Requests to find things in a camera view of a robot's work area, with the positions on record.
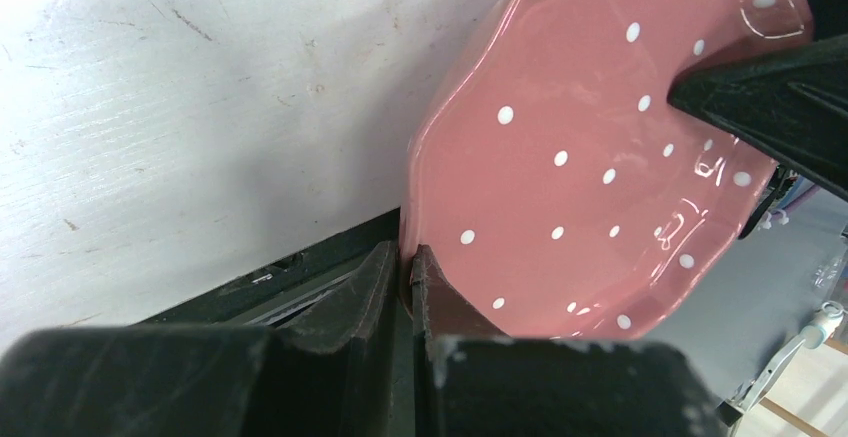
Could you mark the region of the pink plate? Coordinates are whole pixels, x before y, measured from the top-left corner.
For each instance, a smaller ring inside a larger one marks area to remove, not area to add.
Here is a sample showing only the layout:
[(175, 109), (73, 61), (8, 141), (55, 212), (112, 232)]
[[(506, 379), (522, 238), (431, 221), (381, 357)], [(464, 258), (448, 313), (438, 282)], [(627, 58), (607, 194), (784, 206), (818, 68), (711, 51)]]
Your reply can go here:
[(668, 104), (808, 43), (807, 0), (500, 0), (411, 142), (400, 255), (517, 337), (637, 338), (737, 239), (776, 161)]

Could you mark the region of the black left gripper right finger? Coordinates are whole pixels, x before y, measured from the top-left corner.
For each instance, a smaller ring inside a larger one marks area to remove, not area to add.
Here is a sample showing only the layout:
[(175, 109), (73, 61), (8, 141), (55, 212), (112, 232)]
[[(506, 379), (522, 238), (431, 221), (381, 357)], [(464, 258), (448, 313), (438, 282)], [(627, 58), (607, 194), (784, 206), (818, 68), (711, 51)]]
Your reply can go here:
[(412, 261), (420, 436), (724, 436), (715, 398), (676, 348), (651, 341), (518, 338)]

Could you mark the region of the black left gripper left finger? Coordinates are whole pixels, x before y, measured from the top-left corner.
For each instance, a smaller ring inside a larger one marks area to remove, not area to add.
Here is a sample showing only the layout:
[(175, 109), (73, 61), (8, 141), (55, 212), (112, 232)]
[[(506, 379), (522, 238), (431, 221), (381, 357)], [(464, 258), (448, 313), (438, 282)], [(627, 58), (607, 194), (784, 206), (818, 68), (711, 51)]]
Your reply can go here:
[(1, 360), (5, 436), (383, 436), (397, 249), (286, 324), (46, 329)]

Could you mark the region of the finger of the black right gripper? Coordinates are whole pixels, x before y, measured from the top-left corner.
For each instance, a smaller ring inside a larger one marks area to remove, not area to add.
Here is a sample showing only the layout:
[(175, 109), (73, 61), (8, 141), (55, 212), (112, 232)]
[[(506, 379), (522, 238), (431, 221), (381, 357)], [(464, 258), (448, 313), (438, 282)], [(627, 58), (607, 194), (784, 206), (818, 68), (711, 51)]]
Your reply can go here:
[(694, 72), (668, 102), (847, 197), (846, 36)]

